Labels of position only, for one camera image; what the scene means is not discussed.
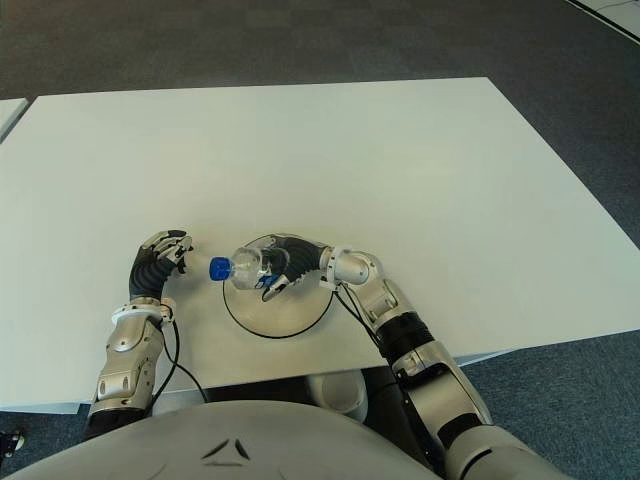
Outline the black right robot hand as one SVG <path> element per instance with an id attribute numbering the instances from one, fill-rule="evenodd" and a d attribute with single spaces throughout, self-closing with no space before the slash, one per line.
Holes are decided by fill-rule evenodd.
<path id="1" fill-rule="evenodd" d="M 327 246 L 299 236 L 270 234 L 247 247 L 259 251 L 258 271 L 250 275 L 250 288 L 262 291 L 267 302 L 293 286 L 307 273 L 321 268 L 321 258 Z"/>

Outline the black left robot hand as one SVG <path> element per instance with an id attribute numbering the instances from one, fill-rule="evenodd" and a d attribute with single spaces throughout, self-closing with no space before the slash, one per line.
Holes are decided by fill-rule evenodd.
<path id="1" fill-rule="evenodd" d="M 183 230 L 160 231 L 148 238 L 139 247 L 130 270 L 129 299 L 160 301 L 168 278 L 175 271 L 186 272 L 185 257 L 192 250 L 192 238 Z"/>

